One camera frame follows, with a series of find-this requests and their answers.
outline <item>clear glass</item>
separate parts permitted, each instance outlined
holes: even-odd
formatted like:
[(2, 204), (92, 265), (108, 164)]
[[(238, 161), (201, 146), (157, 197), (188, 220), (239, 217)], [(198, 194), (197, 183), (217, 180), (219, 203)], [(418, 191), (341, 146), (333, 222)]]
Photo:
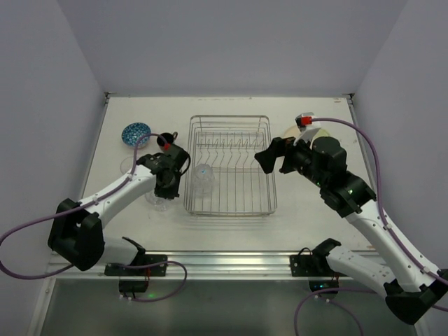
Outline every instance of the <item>clear glass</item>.
[(152, 204), (157, 211), (166, 211), (171, 206), (169, 199), (155, 196), (154, 190), (145, 194), (145, 199), (149, 204)]
[(215, 176), (208, 164), (201, 163), (193, 169), (192, 186), (196, 195), (207, 195), (213, 190)]

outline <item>black bracket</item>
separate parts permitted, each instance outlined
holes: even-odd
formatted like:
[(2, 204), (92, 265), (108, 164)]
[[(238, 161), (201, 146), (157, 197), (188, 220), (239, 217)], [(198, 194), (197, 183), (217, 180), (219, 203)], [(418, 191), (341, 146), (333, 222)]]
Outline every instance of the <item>black bracket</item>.
[(335, 275), (335, 271), (328, 266), (326, 256), (336, 246), (340, 245), (341, 243), (337, 240), (328, 238), (316, 246), (310, 254), (301, 252), (290, 255), (289, 266), (291, 275), (293, 277), (332, 277)]
[[(141, 255), (138, 263), (133, 264), (133, 266), (161, 263), (167, 260), (168, 256), (166, 254), (145, 254)], [(150, 268), (150, 277), (164, 277), (166, 273), (167, 264)], [(107, 265), (104, 269), (104, 275), (108, 277), (145, 277), (147, 271), (146, 269), (127, 269), (118, 265)]]

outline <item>red tip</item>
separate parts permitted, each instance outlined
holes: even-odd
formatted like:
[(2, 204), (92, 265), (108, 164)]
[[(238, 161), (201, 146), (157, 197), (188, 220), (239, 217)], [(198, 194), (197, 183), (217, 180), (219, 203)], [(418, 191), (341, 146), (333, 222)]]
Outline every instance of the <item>red tip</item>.
[(313, 123), (312, 117), (302, 117), (302, 125), (310, 125)]

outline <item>metal wire basket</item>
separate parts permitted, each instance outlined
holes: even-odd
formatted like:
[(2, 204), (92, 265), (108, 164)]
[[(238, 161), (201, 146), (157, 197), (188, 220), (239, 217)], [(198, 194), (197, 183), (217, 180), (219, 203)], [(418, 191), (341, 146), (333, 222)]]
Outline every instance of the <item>metal wire basket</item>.
[[(203, 216), (274, 213), (274, 174), (264, 174), (254, 158), (270, 142), (270, 122), (264, 115), (194, 115), (188, 138), (192, 162), (185, 179), (185, 209)], [(200, 164), (213, 172), (213, 185), (206, 192), (194, 178)]]

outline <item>clear plastic cup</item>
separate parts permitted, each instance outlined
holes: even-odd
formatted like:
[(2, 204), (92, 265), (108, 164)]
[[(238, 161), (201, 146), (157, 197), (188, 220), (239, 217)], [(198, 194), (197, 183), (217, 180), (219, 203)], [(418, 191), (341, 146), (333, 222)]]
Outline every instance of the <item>clear plastic cup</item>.
[(208, 164), (197, 165), (192, 172), (192, 186), (197, 195), (206, 195), (213, 190), (215, 176)]

